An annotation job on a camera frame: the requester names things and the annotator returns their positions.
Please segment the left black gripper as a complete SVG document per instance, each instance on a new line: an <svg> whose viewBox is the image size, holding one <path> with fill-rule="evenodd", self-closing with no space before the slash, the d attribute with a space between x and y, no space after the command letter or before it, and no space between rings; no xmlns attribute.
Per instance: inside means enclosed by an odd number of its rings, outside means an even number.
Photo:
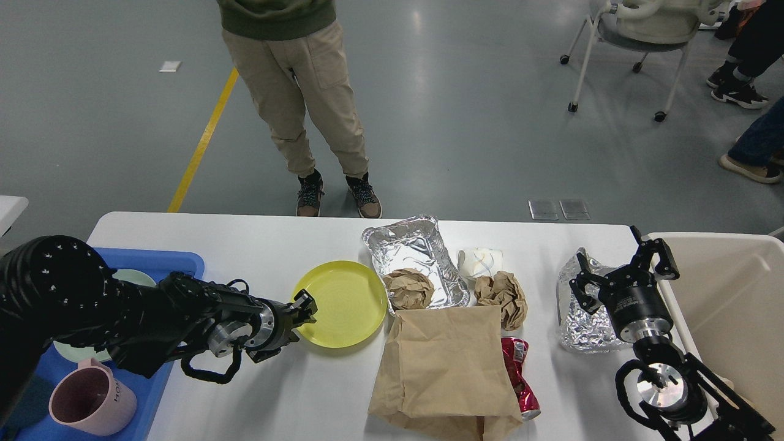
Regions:
<svg viewBox="0 0 784 441"><path fill-rule="evenodd" d="M306 323L316 323L315 298L302 288L292 303L260 301L260 329L244 344L244 351L254 363L260 363L281 353L291 343L299 342L294 329Z"/></svg>

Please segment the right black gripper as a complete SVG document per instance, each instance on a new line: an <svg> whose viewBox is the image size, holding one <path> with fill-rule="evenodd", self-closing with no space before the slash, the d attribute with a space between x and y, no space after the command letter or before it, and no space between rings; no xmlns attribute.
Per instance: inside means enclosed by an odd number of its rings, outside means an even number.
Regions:
<svg viewBox="0 0 784 441"><path fill-rule="evenodd" d="M643 238L636 226L630 231L638 248L630 263L605 276L591 273L584 251L576 254L580 271L569 282L580 307L590 315L604 304L616 336L625 342L666 336L674 326L655 280L676 280L680 271L663 238Z"/></svg>

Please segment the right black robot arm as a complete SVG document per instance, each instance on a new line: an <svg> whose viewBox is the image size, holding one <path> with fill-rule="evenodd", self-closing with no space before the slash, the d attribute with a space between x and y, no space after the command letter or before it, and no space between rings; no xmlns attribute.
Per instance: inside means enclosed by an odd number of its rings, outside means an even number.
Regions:
<svg viewBox="0 0 784 441"><path fill-rule="evenodd" d="M717 416L691 440L770 440L775 426L754 410L694 354L683 353L671 337L674 318L657 287L659 280L680 276L663 238L643 238L635 226L635 254L610 273L590 268L584 249L577 251L579 271L569 287L580 308L608 314L620 341L630 343L635 357L616 372L619 404L624 412L663 439L678 440L677 428L706 415L708 398L717 400Z"/></svg>

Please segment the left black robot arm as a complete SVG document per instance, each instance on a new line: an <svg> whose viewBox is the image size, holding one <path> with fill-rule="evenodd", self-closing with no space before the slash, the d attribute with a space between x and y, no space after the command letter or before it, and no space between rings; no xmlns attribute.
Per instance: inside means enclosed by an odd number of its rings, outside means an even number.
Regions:
<svg viewBox="0 0 784 441"><path fill-rule="evenodd" d="M236 280L181 271L141 287L115 279L115 269L78 238L36 238L1 262L2 421L53 341L107 350L118 368L147 378L179 360L188 377L228 383L243 353L255 363L277 355L316 312L306 290L284 304L256 298Z"/></svg>

